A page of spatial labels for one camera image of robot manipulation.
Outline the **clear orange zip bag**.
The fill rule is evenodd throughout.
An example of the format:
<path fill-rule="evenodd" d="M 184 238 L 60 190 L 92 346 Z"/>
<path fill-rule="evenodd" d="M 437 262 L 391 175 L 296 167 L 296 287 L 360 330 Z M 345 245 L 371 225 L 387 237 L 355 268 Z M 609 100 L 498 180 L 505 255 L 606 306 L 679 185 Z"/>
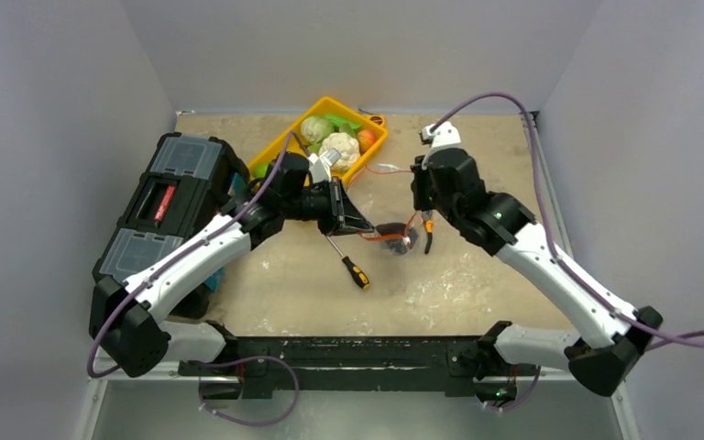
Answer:
<path fill-rule="evenodd" d="M 400 173 L 411 174 L 412 172 L 388 163 L 365 165 L 360 172 L 351 178 L 347 188 L 350 188 L 364 173 L 386 176 Z M 415 211 L 405 223 L 379 224 L 375 226 L 374 232 L 358 233 L 357 235 L 368 242 L 379 243 L 395 255 L 405 255 L 417 244 L 420 236 L 419 229 L 423 225 L 423 213 Z"/>

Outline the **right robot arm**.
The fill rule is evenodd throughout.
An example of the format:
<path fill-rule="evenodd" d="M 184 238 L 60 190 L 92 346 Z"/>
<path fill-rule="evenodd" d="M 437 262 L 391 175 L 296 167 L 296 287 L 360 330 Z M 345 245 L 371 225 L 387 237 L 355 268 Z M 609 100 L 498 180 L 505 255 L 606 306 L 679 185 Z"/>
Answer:
<path fill-rule="evenodd" d="M 561 369 L 587 390 L 610 397 L 638 363 L 663 323 L 653 307 L 637 309 L 603 288 L 547 238 L 535 215 L 516 197 L 487 189 L 476 161 L 462 148 L 414 158 L 413 204 L 439 213 L 468 243 L 527 279 L 574 326 L 571 331 L 497 322 L 479 340 L 478 361 L 491 373 L 514 364 Z M 598 299 L 573 280 L 576 273 Z"/>

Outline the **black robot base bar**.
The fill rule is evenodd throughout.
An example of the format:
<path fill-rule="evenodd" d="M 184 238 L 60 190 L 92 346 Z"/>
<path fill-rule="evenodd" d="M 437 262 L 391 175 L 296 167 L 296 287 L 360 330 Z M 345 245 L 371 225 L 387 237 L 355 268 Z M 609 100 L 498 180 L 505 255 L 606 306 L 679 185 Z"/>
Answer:
<path fill-rule="evenodd" d="M 477 335 L 464 336 L 240 336 L 229 337 L 221 355 L 203 366 L 183 361 L 184 377 L 229 377 L 230 391 L 209 397 L 268 399 L 274 391 L 441 392 L 508 403 L 521 395 L 519 375 L 488 351 Z"/>

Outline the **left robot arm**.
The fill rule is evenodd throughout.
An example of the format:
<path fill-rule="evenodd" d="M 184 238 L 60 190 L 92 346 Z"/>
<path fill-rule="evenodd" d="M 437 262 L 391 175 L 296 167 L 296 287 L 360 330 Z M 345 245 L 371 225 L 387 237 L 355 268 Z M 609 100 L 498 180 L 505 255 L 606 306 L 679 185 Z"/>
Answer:
<path fill-rule="evenodd" d="M 282 152 L 255 194 L 231 199 L 168 256 L 123 282 L 98 281 L 89 376 L 100 379 L 120 369 L 137 378 L 162 362 L 182 361 L 202 363 L 215 375 L 231 371 L 237 351 L 222 326 L 173 323 L 171 311 L 215 272 L 279 234 L 288 220 L 315 221 L 327 237 L 372 231 L 330 173 L 341 157 L 334 148 L 308 158 Z"/>

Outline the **purple toy eggplant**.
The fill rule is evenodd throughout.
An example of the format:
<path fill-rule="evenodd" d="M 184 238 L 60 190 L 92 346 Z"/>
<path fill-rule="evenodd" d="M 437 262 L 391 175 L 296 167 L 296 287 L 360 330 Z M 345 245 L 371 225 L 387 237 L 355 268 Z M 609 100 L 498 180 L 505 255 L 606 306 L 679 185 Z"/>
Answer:
<path fill-rule="evenodd" d="M 379 242 L 382 249 L 396 256 L 402 256 L 412 250 L 413 229 L 405 223 L 384 223 L 376 225 L 376 232 L 381 236 L 390 236 Z"/>

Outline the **dark red toy fruit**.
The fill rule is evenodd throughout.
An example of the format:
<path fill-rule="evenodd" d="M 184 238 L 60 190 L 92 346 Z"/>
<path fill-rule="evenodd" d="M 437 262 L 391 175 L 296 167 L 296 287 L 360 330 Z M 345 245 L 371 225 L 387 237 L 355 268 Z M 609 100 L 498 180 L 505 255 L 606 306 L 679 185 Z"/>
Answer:
<path fill-rule="evenodd" d="M 250 170 L 250 178 L 252 180 L 264 179 L 268 174 L 269 166 L 268 163 L 257 164 Z"/>

